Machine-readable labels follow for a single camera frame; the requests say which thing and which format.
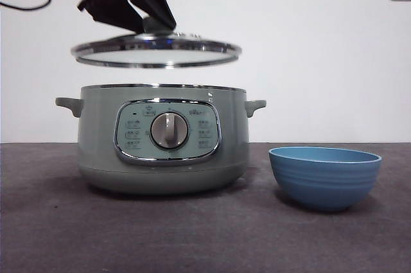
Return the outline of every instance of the lid rim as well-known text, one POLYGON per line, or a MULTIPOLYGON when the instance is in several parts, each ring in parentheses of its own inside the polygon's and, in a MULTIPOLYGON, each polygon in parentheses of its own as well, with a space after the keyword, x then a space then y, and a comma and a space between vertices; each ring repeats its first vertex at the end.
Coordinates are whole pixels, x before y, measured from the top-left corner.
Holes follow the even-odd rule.
POLYGON ((89 42, 80 44, 71 49, 71 54, 77 62, 93 66, 104 67, 142 67, 142 68, 174 68, 174 67, 196 67, 212 66, 232 62, 238 59, 241 54, 241 48, 234 44, 218 42, 213 40, 202 40, 199 36, 185 36, 173 33, 171 35, 125 35, 111 38, 103 41, 89 42), (197 59, 194 61, 183 62, 139 62, 130 60, 130 62, 118 62, 115 59, 98 60, 95 58, 85 58, 87 55, 110 53, 113 51, 197 51, 224 54, 226 57, 217 57, 215 59, 204 60, 197 59))
POLYGON ((187 85, 187 84, 103 84, 86 85, 84 89, 108 89, 108 88, 178 88, 178 89, 214 89, 247 93, 245 89, 224 87, 218 85, 187 85))

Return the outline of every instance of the bowl rim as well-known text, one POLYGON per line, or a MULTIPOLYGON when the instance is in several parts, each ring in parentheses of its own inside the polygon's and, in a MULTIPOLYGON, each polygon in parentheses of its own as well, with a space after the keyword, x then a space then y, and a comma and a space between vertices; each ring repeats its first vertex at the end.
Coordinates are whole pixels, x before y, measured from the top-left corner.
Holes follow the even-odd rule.
POLYGON ((330 148, 325 146, 280 146, 278 148, 272 148, 268 150, 268 153, 273 156, 282 157, 285 159, 293 159, 295 161, 306 161, 306 162, 314 162, 314 163, 327 163, 327 164, 369 164, 369 163, 377 163, 382 161, 382 157, 378 154, 366 152, 366 151, 359 151, 359 150, 352 150, 352 149, 344 149, 344 148, 330 148), (312 149, 328 149, 328 150, 337 150, 337 151, 350 151, 350 152, 357 152, 357 153, 364 153, 367 155, 371 155, 376 157, 377 159, 373 159, 371 161, 324 161, 320 159, 300 159, 297 157, 288 157, 280 154, 274 153, 274 151, 278 149, 289 149, 289 148, 312 148, 312 149))

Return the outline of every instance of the sage green cooker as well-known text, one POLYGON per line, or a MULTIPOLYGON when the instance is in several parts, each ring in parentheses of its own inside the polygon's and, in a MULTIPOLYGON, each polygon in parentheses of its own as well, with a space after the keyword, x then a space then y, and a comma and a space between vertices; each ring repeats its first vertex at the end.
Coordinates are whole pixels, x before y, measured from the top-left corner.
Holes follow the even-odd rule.
POLYGON ((57 98, 80 118, 78 165, 94 186, 175 194, 222 187, 243 175, 247 118, 266 101, 231 87, 112 84, 57 98))

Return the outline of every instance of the pot handle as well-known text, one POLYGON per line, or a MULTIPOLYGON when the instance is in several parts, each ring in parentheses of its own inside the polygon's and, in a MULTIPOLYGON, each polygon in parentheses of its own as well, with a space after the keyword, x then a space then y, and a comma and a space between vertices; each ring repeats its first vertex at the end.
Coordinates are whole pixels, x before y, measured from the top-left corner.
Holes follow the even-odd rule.
POLYGON ((245 102, 245 111, 247 113, 247 117, 251 118, 254 114, 254 111, 260 108, 264 108, 267 106, 266 100, 257 100, 257 101, 246 101, 245 102))
POLYGON ((83 100, 78 98, 56 98, 56 105, 70 109, 76 118, 82 115, 83 100))

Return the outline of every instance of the table surface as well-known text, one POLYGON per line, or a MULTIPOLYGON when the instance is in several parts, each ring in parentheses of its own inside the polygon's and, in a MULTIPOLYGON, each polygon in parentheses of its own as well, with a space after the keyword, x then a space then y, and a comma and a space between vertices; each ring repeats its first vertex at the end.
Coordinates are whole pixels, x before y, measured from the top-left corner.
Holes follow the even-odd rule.
POLYGON ((226 188, 172 197, 87 185, 75 144, 1 145, 1 272, 411 272, 411 143, 326 144, 383 156, 340 213, 280 190, 267 150, 283 145, 252 144, 226 188))

